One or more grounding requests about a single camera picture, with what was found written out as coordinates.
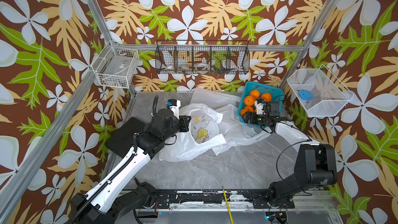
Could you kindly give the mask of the flat white plastic bag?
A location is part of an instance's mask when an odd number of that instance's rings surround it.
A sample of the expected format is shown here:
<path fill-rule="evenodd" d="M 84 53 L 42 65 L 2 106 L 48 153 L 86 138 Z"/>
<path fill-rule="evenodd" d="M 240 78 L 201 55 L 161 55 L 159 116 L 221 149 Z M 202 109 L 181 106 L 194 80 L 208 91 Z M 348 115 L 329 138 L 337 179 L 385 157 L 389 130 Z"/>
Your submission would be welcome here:
<path fill-rule="evenodd" d="M 237 95 L 196 88 L 191 97 L 190 104 L 205 104 L 216 110 L 229 104 L 237 106 L 240 100 L 241 97 Z"/>

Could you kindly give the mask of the yellow stick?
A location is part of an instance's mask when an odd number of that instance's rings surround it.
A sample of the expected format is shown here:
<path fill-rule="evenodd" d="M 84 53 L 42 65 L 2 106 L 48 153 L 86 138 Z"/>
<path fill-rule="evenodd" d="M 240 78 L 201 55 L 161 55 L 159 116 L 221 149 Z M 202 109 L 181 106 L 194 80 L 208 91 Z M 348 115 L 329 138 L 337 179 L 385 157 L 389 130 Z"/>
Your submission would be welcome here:
<path fill-rule="evenodd" d="M 229 215 L 229 218 L 230 218 L 230 223 L 231 223 L 231 224 L 234 224 L 234 220 L 233 220 L 233 217 L 232 217 L 232 213 L 231 213 L 230 205 L 229 205 L 229 202 L 228 202 L 227 194 L 226 194 L 226 191 L 225 191 L 225 189 L 224 189 L 223 186 L 222 186 L 222 192 L 223 192 L 224 200 L 225 200 L 226 207 L 227 207 L 227 210 L 228 210 L 228 215 Z"/>

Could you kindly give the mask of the teal plastic basket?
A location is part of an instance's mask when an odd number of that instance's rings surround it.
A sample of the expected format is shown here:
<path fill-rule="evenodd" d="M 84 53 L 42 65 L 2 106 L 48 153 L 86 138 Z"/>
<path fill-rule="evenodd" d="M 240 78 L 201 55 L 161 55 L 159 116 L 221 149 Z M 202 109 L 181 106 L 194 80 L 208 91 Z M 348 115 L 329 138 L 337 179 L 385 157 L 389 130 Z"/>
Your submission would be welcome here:
<path fill-rule="evenodd" d="M 283 91 L 279 88 L 247 82 L 238 107 L 241 122 L 275 130 L 276 123 L 286 121 L 283 116 Z"/>

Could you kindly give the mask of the black box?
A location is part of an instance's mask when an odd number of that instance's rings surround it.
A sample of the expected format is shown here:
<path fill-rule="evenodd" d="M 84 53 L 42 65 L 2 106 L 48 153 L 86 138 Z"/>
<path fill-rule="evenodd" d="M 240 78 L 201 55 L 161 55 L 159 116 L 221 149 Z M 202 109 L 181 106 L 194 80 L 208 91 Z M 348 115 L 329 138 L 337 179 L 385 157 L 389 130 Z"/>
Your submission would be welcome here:
<path fill-rule="evenodd" d="M 131 117 L 120 129 L 109 138 L 105 146 L 119 157 L 125 157 L 133 146 L 133 136 L 145 128 L 145 123 Z"/>

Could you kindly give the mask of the orange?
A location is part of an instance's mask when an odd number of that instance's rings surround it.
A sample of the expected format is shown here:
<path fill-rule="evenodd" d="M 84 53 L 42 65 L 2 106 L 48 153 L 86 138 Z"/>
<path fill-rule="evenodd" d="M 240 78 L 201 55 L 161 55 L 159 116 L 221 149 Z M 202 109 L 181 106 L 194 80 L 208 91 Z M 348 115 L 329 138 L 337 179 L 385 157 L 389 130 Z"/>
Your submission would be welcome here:
<path fill-rule="evenodd" d="M 266 102 L 271 102 L 272 101 L 272 95 L 270 93 L 263 93 L 261 95 L 261 99 L 266 101 Z"/>
<path fill-rule="evenodd" d="M 255 99 L 253 96 L 248 95 L 244 98 L 244 104 L 246 106 L 253 106 L 255 104 L 257 99 Z"/>
<path fill-rule="evenodd" d="M 246 106 L 244 109 L 246 111 L 248 111 L 248 112 L 254 112 L 255 111 L 255 109 L 252 106 Z"/>
<path fill-rule="evenodd" d="M 258 90 L 251 90 L 250 95 L 253 96 L 255 99 L 260 98 L 261 93 Z"/>

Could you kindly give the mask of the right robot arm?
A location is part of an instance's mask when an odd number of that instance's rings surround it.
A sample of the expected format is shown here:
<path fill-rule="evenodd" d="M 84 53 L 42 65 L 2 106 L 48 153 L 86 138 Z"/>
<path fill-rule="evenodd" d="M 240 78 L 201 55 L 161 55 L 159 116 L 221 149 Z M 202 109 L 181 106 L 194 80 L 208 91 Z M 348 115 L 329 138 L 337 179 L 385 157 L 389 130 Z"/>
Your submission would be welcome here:
<path fill-rule="evenodd" d="M 329 144 L 321 144 L 298 129 L 292 121 L 280 115 L 276 102 L 256 103 L 240 111 L 243 122 L 258 125 L 263 131 L 276 133 L 297 148 L 293 174 L 271 183 L 265 200 L 272 207 L 285 205 L 294 195 L 308 189 L 333 185 L 337 182 L 336 156 Z"/>

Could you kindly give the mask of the blue object in basket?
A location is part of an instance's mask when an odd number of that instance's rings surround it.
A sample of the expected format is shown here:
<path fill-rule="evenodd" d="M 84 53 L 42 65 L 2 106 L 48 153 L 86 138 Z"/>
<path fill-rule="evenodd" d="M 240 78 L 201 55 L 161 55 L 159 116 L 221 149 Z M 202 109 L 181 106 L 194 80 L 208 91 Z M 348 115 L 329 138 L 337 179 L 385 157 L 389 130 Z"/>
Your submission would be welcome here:
<path fill-rule="evenodd" d="M 313 95 L 310 91 L 308 90 L 300 90 L 298 92 L 299 97 L 306 102 L 309 102 L 313 99 Z"/>

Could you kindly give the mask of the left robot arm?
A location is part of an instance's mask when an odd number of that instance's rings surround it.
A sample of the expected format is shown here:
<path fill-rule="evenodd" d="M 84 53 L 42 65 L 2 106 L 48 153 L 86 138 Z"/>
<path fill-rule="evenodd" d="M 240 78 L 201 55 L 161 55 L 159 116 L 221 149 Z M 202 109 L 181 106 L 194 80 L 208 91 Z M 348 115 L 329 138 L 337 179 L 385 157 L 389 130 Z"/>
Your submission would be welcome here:
<path fill-rule="evenodd" d="M 149 161 L 178 133 L 189 131 L 191 116 L 178 116 L 164 108 L 149 123 L 130 118 L 108 142 L 122 157 L 119 164 L 94 188 L 72 198 L 71 224 L 113 224 L 128 212 L 144 206 L 156 191 L 148 183 L 120 196 L 120 192 Z"/>

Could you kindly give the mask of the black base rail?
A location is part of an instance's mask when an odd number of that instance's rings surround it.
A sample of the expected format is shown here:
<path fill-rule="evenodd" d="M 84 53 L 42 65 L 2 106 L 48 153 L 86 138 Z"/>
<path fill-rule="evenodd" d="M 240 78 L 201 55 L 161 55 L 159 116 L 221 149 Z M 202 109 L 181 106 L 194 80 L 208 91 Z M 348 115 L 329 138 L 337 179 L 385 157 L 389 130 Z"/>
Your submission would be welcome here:
<path fill-rule="evenodd" d="M 145 207 L 160 209 L 170 208 L 172 204 L 183 204 L 188 202 L 202 204 L 250 203 L 255 209 L 282 208 L 293 209 L 295 205 L 292 197 L 275 201 L 270 204 L 268 191 L 265 189 L 243 189 L 243 190 L 166 190 L 158 189 L 149 195 L 144 202 Z"/>

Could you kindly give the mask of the printed white plastic bag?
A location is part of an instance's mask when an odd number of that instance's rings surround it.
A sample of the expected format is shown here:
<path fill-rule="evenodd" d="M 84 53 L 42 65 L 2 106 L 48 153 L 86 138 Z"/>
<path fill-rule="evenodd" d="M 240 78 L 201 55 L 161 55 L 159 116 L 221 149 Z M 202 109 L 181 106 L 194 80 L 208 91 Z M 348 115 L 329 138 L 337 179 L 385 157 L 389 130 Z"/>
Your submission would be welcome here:
<path fill-rule="evenodd" d="M 188 132 L 179 132 L 176 138 L 167 142 L 174 144 L 165 146 L 159 152 L 159 160 L 168 162 L 189 161 L 204 152 L 226 143 L 218 124 L 223 114 L 205 104 L 193 103 L 179 111 L 183 116 L 191 117 Z"/>

